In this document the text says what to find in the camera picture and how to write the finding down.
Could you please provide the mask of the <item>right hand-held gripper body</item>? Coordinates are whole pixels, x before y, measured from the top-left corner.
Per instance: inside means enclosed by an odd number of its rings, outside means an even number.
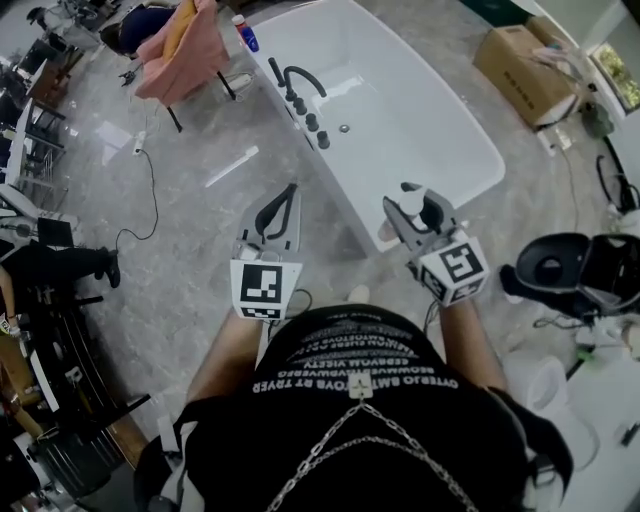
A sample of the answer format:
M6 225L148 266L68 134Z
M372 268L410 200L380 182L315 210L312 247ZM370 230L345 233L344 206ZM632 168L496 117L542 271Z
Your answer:
M479 240L456 224L405 231L410 251L407 264L414 279L427 288L441 306L450 306L477 295L487 282L489 265Z

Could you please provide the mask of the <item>black printed shirt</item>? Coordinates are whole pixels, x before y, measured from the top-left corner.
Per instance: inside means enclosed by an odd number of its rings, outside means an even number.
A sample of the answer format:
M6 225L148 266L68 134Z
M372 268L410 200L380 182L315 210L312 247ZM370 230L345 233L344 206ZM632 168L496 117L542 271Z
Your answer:
M346 302L287 322L234 394L185 404L134 474L138 512L535 512L547 463L561 500L574 462L556 427L450 367L425 333Z

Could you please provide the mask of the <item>white flat panel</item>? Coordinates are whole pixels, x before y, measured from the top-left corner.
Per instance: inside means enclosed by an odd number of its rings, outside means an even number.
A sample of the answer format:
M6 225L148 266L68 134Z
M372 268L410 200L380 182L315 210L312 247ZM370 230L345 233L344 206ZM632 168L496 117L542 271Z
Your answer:
M46 404L53 413L59 411L61 408L59 391L56 384L48 377L36 350L30 354L29 361Z

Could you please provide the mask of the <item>white plastic canister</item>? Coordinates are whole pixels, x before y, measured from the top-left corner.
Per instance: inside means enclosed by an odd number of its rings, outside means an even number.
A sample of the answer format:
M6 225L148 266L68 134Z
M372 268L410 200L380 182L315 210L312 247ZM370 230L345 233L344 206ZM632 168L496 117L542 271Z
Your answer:
M628 234L640 238L640 208L621 213L613 203L607 207L609 213L609 231Z

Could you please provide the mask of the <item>person's left forearm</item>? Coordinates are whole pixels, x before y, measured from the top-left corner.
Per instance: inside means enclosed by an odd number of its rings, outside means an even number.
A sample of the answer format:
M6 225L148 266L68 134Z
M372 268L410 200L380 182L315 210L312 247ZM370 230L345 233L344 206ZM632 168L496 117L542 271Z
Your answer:
M245 385L254 372L262 331L261 321L231 310L189 385L186 402L229 396Z

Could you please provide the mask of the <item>white bathtub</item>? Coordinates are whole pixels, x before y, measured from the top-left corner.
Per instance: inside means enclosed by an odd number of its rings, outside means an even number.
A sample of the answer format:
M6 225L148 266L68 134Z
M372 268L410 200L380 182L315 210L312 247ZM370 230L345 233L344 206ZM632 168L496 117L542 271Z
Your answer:
M383 198L398 199L402 182L426 186L460 207L504 177L497 148L440 75L396 33L354 0L318 0L253 28L258 78L350 227L369 255L387 251L378 238ZM268 63L301 67L324 86L326 98L303 77L292 86L330 139L285 100ZM341 133L339 126L350 127Z

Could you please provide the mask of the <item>white plastic bottle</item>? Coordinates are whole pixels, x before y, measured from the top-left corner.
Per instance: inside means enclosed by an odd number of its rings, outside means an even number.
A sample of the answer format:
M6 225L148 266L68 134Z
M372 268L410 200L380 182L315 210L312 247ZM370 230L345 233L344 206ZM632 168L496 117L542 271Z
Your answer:
M397 200L385 196L382 201L385 220L378 230L378 238L383 242L398 238L406 243L421 231L415 219L423 210L426 189L413 182L402 182L400 187L401 194Z

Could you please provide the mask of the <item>black toilet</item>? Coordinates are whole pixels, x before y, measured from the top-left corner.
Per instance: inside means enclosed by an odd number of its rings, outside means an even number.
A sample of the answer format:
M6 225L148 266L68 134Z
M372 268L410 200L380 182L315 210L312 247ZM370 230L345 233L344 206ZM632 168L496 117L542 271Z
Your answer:
M545 235L500 268L503 291L587 325L640 314L640 239L628 234Z

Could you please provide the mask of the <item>black curved faucet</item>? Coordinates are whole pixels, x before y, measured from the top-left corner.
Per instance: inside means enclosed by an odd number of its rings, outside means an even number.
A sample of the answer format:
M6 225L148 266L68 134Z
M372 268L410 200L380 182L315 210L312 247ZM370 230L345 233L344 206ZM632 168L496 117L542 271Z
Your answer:
M306 79L311 85L315 87L321 98L327 97L327 92L324 86L313 74L311 74L307 70L298 66L288 66L284 69L282 74L286 89L285 100L287 102L293 102L297 98L297 93L295 92L291 82L292 74L297 74Z

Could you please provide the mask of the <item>black-legged chair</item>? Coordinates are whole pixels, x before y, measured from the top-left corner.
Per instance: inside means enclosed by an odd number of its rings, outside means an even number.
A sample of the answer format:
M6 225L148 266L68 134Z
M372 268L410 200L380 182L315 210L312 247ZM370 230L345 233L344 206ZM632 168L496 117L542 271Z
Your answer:
M217 72L217 77L218 80L220 81L220 83L222 84L224 90L226 91L227 95L229 96L229 98L233 101L236 102L238 99L238 94L235 92L235 90L230 86L229 82L227 81L227 79L225 78L225 76L223 75L222 72L218 71ZM174 126L176 127L177 131L179 133L181 133L183 131L183 126L181 125L180 121L178 120L174 110L172 109L171 106L167 106L166 107L167 112L170 115L171 120L174 123Z

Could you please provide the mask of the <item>white toilet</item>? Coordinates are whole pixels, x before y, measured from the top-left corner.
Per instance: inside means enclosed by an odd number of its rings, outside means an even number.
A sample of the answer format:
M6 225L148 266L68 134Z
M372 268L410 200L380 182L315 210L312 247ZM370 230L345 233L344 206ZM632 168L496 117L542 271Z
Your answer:
M576 472L584 471L595 461L601 448L599 434L574 407L563 365L557 358L533 358L526 406L556 426L573 457Z

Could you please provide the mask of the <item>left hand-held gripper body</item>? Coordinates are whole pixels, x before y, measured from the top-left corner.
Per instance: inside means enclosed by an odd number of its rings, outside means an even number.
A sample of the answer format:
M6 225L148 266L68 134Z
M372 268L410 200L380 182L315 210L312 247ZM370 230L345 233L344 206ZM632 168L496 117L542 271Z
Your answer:
M230 260L232 306L252 320L284 320L303 264L258 242L237 240Z

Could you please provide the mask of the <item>dark green bag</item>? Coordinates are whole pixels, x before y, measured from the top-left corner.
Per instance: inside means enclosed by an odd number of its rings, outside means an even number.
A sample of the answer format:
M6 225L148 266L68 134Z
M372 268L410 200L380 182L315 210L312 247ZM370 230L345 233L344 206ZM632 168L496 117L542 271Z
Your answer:
M586 102L581 109L582 123L586 132L594 139L609 136L615 129L607 110L595 102Z

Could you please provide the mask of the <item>person's right forearm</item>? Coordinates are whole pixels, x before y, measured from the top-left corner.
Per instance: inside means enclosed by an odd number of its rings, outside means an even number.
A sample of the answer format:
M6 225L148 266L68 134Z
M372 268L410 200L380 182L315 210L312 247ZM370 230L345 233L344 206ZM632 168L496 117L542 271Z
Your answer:
M470 383L507 390L499 358L486 337L472 300L439 308L447 364Z

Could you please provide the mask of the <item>brown cardboard box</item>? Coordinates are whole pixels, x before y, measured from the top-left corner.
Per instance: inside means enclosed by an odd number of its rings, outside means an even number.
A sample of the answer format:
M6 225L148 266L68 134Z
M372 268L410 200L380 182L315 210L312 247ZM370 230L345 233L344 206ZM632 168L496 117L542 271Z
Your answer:
M533 129L574 113L583 99L579 81L547 60L547 50L525 26L515 25L491 29L474 57L474 66Z

